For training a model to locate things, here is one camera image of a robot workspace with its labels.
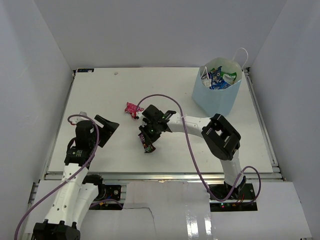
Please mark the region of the purple M&M's packet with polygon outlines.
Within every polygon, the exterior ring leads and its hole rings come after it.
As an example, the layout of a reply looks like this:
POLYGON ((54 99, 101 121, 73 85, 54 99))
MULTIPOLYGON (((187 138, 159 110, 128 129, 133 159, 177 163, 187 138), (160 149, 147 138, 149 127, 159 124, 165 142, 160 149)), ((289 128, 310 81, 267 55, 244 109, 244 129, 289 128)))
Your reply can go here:
POLYGON ((150 154, 156 150, 156 148, 152 144, 147 144, 145 137, 142 133, 140 133, 138 136, 144 148, 145 154, 150 154))

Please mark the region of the blue chips bag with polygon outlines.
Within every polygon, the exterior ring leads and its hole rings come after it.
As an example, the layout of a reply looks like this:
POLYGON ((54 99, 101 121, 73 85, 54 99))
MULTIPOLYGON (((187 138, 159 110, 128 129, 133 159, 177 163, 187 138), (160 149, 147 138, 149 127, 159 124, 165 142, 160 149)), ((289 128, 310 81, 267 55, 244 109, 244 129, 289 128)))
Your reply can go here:
POLYGON ((218 68, 213 68, 212 71, 209 72, 210 85, 209 89, 211 90, 224 90, 230 87, 231 85, 225 82, 222 78, 222 66, 218 68))

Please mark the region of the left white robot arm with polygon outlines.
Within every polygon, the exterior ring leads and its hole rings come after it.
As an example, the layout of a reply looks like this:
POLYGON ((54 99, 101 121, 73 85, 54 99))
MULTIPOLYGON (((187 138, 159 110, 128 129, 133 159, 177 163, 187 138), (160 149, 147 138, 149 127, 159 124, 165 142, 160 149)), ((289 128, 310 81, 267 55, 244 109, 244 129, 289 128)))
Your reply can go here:
POLYGON ((97 149, 104 147, 119 123, 100 115, 90 118, 84 112, 67 121, 75 126, 75 137, 67 146, 61 183, 46 195, 55 194, 54 201, 43 222, 34 225, 36 240, 79 240, 91 204, 106 193, 102 178, 88 171, 97 149))

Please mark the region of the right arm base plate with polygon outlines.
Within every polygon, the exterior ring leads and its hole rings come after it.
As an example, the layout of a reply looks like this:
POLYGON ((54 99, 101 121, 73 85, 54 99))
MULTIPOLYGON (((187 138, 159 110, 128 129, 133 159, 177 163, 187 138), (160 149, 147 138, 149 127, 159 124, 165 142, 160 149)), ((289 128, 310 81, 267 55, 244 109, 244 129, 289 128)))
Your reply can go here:
MULTIPOLYGON (((224 184, 210 184, 209 189, 218 199, 224 199, 230 191, 224 184)), ((253 185, 246 183, 239 193, 233 192, 228 200, 253 200, 255 196, 253 185)))

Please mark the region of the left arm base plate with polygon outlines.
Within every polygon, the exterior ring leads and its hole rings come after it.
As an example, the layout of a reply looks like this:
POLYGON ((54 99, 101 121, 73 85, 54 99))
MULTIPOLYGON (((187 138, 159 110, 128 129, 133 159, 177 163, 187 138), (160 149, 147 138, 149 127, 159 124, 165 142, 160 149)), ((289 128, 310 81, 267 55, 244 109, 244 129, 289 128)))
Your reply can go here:
POLYGON ((119 201, 121 199, 121 185, 101 184, 98 186, 98 196, 93 200, 95 202, 105 199, 113 199, 119 201))

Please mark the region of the green Fox's candy packet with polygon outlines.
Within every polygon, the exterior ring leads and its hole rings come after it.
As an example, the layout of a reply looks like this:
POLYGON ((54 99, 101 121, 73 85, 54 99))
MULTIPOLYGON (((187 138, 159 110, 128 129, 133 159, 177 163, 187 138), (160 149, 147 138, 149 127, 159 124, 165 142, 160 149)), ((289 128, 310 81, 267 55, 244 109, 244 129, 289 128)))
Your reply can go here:
POLYGON ((229 85, 233 85, 236 82, 237 73, 226 73, 222 71, 221 77, 226 83, 228 83, 229 85))

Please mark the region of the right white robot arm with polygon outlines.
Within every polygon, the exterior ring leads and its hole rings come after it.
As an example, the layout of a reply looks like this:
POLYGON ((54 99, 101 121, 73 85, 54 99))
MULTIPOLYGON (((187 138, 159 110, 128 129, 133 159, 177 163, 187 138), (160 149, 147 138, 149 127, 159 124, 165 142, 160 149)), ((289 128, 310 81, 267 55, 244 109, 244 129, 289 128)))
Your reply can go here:
POLYGON ((220 160, 226 195, 233 200, 243 195, 246 177, 239 160, 241 136, 223 115, 193 117, 173 110, 163 113, 151 104, 136 118, 142 119, 139 137, 146 147, 152 147, 165 132, 185 133, 204 139, 210 152, 220 160))

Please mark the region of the pink candy packet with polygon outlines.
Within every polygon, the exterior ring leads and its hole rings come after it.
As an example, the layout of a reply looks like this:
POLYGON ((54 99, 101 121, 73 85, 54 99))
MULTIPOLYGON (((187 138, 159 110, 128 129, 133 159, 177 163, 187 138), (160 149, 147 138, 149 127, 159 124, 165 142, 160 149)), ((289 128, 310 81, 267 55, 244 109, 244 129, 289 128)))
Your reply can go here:
POLYGON ((140 106, 136 106, 133 103, 127 102, 124 112, 126 114, 129 114, 133 119, 135 119, 136 112, 143 112, 144 110, 145 109, 140 106))

